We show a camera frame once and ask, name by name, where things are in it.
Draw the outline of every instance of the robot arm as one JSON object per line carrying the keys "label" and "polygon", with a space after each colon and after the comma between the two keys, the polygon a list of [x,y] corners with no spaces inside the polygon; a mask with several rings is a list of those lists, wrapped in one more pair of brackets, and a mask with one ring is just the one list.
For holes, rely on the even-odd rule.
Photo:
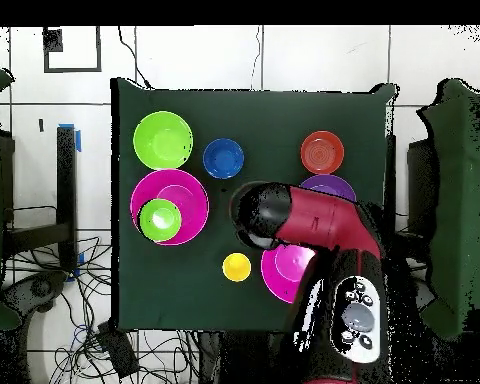
{"label": "robot arm", "polygon": [[318,252],[301,280],[288,325],[293,348],[308,363],[304,381],[380,382],[386,303],[382,248],[369,216],[346,199],[279,183],[240,188],[230,212],[238,237],[249,246],[288,243]]}

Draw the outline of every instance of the floor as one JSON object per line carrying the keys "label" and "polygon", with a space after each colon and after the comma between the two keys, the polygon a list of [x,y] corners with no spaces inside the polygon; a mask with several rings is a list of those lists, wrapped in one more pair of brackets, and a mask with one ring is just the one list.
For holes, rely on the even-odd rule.
{"label": "floor", "polygon": [[[480,36],[476,28],[445,26],[196,26],[121,27],[123,41],[136,54],[137,67],[156,88],[253,88],[254,90],[369,91],[382,82],[400,87],[395,103],[397,137],[397,212],[405,215],[407,202],[406,150],[412,141],[427,137],[417,109],[430,104],[437,84],[459,77],[480,90]],[[62,27],[63,52],[50,53],[50,67],[90,68],[97,64],[94,27]],[[110,90],[111,77],[142,84],[135,60],[120,43],[117,27],[100,27],[101,72],[45,73],[42,28],[0,28],[0,67],[15,78],[0,93],[0,123],[16,140],[15,207],[55,205],[56,127],[73,123],[81,131],[77,152],[78,238],[80,251],[89,255],[96,240],[105,253],[93,262],[95,273],[110,275]],[[54,222],[50,208],[16,212],[15,226]],[[397,229],[406,217],[397,217]],[[31,265],[16,257],[8,264],[5,284],[28,275]],[[82,279],[92,287],[89,274]],[[91,302],[96,322],[110,316],[110,296],[101,284]],[[82,297],[75,282],[64,295],[74,321],[83,323]],[[28,343],[33,384],[48,384],[56,361],[75,344],[74,326],[63,298],[46,314],[35,314]],[[147,373],[185,365],[176,350],[174,332],[139,331],[132,344],[143,371],[122,384],[162,384]],[[151,348],[161,344],[151,352]],[[103,372],[110,370],[101,361]],[[173,383],[176,376],[167,373]],[[181,384],[190,375],[178,374]],[[106,384],[119,384],[117,375]],[[99,378],[78,378],[76,384],[103,384]]]}

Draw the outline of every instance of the green bowl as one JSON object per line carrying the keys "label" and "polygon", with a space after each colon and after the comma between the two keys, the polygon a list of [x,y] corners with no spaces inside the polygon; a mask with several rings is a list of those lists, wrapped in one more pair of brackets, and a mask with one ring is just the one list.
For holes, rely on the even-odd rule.
{"label": "green bowl", "polygon": [[179,168],[192,151],[192,131],[171,112],[144,117],[133,134],[133,148],[140,161],[151,169]]}
{"label": "green bowl", "polygon": [[170,240],[180,227],[180,210],[169,200],[150,200],[140,210],[139,228],[150,240],[157,242]]}

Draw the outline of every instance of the red bowl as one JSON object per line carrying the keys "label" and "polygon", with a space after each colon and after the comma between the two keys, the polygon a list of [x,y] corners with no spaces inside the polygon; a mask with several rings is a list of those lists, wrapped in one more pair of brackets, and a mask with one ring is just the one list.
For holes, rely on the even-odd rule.
{"label": "red bowl", "polygon": [[329,131],[315,131],[300,146],[302,164],[313,174],[331,174],[341,163],[345,150],[341,140]]}

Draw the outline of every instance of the button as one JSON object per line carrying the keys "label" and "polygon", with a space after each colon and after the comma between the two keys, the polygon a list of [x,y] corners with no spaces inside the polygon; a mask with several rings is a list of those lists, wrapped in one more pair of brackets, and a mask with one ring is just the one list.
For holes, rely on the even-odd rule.
{"label": "button", "polygon": [[341,341],[346,344],[354,343],[354,335],[350,331],[344,331],[341,333]]}
{"label": "button", "polygon": [[372,348],[372,340],[365,334],[363,334],[361,337],[359,337],[359,343],[365,349],[370,350]]}
{"label": "button", "polygon": [[354,292],[346,292],[345,298],[353,302],[354,300],[357,300],[357,294],[355,294]]}
{"label": "button", "polygon": [[341,314],[341,319],[347,327],[361,333],[371,331],[375,323],[371,311],[361,303],[349,304]]}
{"label": "button", "polygon": [[356,282],[355,288],[358,292],[362,293],[365,291],[366,287],[364,286],[363,283],[360,283],[359,281]]}
{"label": "button", "polygon": [[366,294],[361,298],[361,301],[366,306],[372,306],[373,305],[373,299],[370,296],[367,296]]}

